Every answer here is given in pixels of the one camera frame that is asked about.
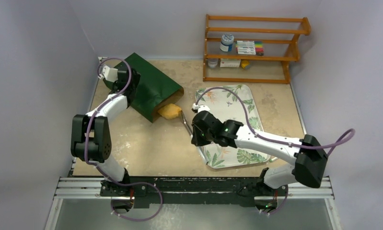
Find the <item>metal tongs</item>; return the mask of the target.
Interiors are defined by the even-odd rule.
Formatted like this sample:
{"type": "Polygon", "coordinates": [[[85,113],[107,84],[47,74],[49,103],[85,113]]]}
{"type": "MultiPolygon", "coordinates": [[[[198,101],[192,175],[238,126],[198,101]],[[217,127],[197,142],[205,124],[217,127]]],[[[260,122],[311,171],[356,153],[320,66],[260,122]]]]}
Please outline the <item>metal tongs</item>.
{"type": "Polygon", "coordinates": [[[192,131],[191,127],[189,126],[187,119],[186,119],[186,116],[185,116],[183,111],[180,112],[180,117],[181,117],[181,120],[182,120],[184,127],[186,128],[186,131],[188,132],[189,136],[192,138],[193,137],[193,131],[192,131]]]}

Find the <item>green paper bag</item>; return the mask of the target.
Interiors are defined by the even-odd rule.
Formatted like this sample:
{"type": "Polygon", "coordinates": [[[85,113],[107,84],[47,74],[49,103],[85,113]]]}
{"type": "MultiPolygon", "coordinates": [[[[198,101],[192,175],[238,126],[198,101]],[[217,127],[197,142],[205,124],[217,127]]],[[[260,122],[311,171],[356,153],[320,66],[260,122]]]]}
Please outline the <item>green paper bag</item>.
{"type": "MultiPolygon", "coordinates": [[[[157,113],[160,108],[178,102],[184,95],[184,88],[180,84],[138,54],[132,53],[125,62],[119,62],[114,68],[127,70],[127,66],[140,74],[140,82],[131,107],[151,123],[160,117],[157,113]]],[[[113,82],[103,82],[111,91],[113,82]]]]}

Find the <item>leaf pattern serving tray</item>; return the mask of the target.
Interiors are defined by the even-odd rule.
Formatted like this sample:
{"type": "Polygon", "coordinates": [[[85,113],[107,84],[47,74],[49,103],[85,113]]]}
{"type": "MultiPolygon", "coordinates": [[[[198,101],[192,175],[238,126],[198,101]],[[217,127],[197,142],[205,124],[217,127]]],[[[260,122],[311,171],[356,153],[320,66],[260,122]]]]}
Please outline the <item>leaf pattern serving tray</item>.
{"type": "MultiPolygon", "coordinates": [[[[220,121],[228,119],[249,123],[253,129],[263,131],[259,112],[256,108],[251,90],[244,84],[223,86],[202,95],[206,88],[198,89],[195,98],[198,104],[209,107],[210,112],[220,121]]],[[[270,155],[249,149],[221,147],[218,144],[203,146],[208,166],[213,169],[246,166],[269,161],[270,155]]]]}

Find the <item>yellow fake bread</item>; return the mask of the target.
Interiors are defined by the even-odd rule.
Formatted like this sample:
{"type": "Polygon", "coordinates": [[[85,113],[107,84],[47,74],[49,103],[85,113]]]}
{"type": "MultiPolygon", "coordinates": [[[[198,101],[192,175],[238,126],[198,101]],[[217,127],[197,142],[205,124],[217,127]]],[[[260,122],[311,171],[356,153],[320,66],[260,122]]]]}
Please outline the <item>yellow fake bread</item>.
{"type": "Polygon", "coordinates": [[[157,111],[157,113],[166,120],[172,120],[179,117],[181,112],[181,107],[173,103],[167,104],[157,111]]]}

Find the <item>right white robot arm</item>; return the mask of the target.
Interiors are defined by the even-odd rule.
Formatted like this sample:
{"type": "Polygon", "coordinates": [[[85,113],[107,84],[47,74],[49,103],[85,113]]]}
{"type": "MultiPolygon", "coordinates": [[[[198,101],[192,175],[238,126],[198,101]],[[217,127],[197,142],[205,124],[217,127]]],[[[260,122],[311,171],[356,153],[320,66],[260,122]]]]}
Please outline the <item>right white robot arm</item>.
{"type": "Polygon", "coordinates": [[[221,122],[208,111],[197,113],[192,120],[195,146],[211,143],[259,151],[286,162],[277,168],[265,169],[257,182],[258,191],[269,195],[276,188],[299,182],[310,188],[319,188],[328,156],[316,137],[288,138],[251,129],[235,120],[221,122]]]}

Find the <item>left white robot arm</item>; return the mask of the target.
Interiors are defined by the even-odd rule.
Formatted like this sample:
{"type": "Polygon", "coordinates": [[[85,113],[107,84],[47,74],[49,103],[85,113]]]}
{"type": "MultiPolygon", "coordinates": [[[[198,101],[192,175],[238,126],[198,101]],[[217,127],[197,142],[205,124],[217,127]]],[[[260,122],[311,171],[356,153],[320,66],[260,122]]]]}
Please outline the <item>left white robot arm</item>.
{"type": "Polygon", "coordinates": [[[133,184],[128,171],[111,155],[110,123],[127,110],[135,99],[140,74],[135,69],[117,70],[104,66],[103,74],[116,74],[107,98],[95,109],[75,115],[72,120],[71,154],[100,172],[106,184],[119,196],[127,195],[133,184]]]}

